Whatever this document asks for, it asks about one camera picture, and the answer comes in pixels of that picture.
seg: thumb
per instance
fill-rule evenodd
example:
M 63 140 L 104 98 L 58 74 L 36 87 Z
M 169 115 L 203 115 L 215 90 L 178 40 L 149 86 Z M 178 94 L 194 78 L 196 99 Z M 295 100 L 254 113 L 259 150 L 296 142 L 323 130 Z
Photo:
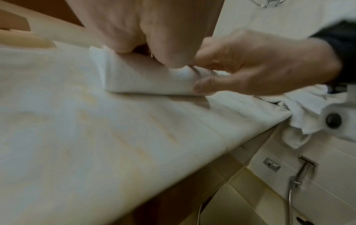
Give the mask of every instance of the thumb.
M 236 76 L 207 77 L 197 81 L 193 91 L 197 94 L 208 94 L 222 90 L 237 91 L 239 80 Z

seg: fingernail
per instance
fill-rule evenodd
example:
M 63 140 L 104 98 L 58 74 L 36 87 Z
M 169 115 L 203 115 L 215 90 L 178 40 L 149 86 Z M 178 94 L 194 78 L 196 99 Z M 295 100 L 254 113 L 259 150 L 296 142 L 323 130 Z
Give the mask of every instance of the fingernail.
M 200 94 L 203 92 L 203 82 L 199 80 L 198 82 L 195 83 L 193 87 L 193 92 Z

